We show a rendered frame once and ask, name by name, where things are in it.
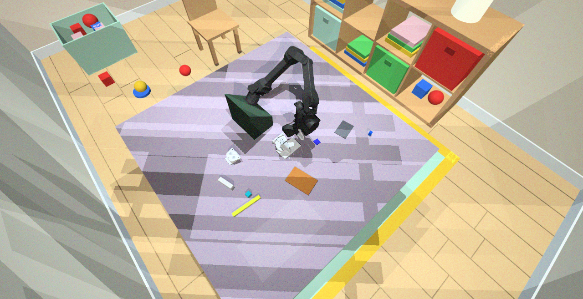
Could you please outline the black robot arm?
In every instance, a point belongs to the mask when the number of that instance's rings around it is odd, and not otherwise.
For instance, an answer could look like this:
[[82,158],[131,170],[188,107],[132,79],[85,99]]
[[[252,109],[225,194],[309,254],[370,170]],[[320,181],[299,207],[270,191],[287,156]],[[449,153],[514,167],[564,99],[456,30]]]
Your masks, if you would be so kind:
[[[272,90],[271,84],[283,72],[285,72],[289,66],[298,62],[302,63],[304,92],[302,94],[302,102],[298,101],[294,103],[294,106],[296,107],[296,118],[302,120],[302,123],[299,123],[298,128],[302,130],[305,136],[307,136],[318,128],[321,120],[315,115],[318,110],[319,97],[314,85],[313,61],[304,54],[303,50],[295,46],[290,46],[286,50],[285,56],[281,62],[279,62],[267,76],[259,79],[253,85],[248,85],[249,92],[246,97],[243,97],[243,99],[249,105],[257,106],[257,102],[260,100],[260,95],[264,96],[266,93],[270,92]],[[312,107],[312,109],[309,107]]]

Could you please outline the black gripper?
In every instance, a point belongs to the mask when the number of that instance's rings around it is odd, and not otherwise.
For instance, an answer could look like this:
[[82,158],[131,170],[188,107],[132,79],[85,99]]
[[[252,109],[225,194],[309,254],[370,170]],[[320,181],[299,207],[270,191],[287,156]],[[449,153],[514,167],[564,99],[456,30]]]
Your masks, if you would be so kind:
[[296,118],[296,114],[294,114],[294,118],[295,119],[293,119],[293,121],[294,121],[293,124],[290,125],[288,123],[288,124],[286,124],[285,126],[282,127],[282,130],[286,134],[286,137],[292,137],[294,134],[297,135],[299,133],[298,125],[299,125],[299,123],[300,124],[302,123],[302,120],[297,119]]

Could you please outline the orange flat rectangular plate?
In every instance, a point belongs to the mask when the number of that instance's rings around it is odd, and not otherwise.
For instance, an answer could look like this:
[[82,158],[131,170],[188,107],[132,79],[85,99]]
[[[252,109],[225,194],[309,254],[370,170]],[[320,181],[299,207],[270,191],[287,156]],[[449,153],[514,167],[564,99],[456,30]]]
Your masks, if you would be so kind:
[[285,181],[307,195],[309,195],[315,184],[318,182],[317,179],[306,174],[304,171],[299,170],[297,167],[293,168]]

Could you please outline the yellow flat bar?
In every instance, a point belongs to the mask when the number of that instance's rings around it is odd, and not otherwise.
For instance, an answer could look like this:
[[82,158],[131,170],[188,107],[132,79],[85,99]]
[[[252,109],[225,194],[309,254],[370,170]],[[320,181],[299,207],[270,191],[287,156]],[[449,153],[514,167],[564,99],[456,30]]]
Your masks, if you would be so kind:
[[256,203],[256,201],[259,200],[259,199],[260,199],[260,196],[258,195],[257,197],[255,197],[252,200],[250,200],[248,203],[244,204],[241,208],[239,208],[235,212],[233,212],[232,215],[233,216],[236,216],[237,214],[239,214],[243,210],[245,210],[245,208],[249,207],[251,204]]

